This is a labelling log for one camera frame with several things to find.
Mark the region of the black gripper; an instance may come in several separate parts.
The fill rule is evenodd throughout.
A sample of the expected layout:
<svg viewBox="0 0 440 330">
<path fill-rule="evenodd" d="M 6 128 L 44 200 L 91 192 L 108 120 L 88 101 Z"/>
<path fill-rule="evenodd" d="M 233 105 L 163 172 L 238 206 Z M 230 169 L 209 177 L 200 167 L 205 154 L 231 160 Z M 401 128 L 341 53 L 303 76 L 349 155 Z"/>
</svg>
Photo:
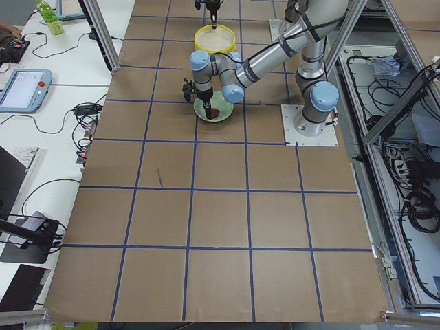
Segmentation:
<svg viewBox="0 0 440 330">
<path fill-rule="evenodd" d="M 200 10 L 203 3 L 206 5 L 207 10 L 210 11 L 211 26 L 213 29 L 216 29 L 217 11 L 220 9 L 223 0 L 194 0 L 196 10 Z"/>
<path fill-rule="evenodd" d="M 211 82 L 195 82 L 195 89 L 198 99 L 203 101 L 203 109 L 207 119 L 212 119 L 212 108 L 210 99 L 213 97 L 213 88 Z"/>
</svg>

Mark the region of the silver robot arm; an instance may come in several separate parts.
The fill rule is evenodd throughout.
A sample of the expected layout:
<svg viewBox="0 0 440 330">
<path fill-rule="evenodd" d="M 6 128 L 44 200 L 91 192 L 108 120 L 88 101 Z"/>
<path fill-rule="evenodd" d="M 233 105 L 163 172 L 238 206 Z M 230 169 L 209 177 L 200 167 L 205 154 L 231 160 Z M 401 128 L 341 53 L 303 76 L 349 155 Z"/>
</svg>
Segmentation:
<svg viewBox="0 0 440 330">
<path fill-rule="evenodd" d="M 339 99 L 337 88 L 325 80 L 325 37 L 344 18 L 348 4 L 348 1 L 288 1 L 284 28 L 278 38 L 244 61 L 235 59 L 230 52 L 194 51 L 190 55 L 193 79 L 186 80 L 182 87 L 185 100 L 190 101 L 196 95 L 207 118 L 213 119 L 213 76 L 219 77 L 224 99 L 235 104 L 242 101 L 246 88 L 300 54 L 296 82 L 305 105 L 294 118 L 294 127 L 303 136 L 320 135 Z"/>
</svg>

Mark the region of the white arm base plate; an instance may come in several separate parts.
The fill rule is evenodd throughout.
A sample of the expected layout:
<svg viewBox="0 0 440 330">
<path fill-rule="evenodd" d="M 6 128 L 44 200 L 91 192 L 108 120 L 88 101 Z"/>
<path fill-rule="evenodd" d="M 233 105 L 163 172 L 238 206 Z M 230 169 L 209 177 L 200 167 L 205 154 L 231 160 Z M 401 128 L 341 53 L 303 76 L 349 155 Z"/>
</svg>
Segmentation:
<svg viewBox="0 0 440 330">
<path fill-rule="evenodd" d="M 338 147 L 331 113 L 316 124 L 306 121 L 301 104 L 282 104 L 280 108 L 287 146 Z"/>
</svg>

